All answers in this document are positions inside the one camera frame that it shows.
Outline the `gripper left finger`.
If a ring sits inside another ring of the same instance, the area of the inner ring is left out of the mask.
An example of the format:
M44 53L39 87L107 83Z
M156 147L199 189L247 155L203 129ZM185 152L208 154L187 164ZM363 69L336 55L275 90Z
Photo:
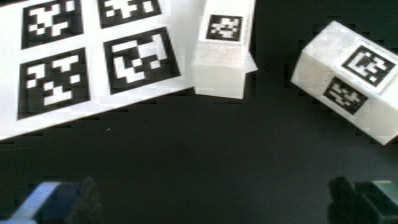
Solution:
M96 181L43 182L0 224L103 224Z

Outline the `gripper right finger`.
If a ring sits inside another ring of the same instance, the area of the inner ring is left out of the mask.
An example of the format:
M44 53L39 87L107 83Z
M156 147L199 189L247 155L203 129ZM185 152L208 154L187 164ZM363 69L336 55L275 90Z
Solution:
M329 182L332 202L329 224L398 224L398 182L352 182L343 176Z

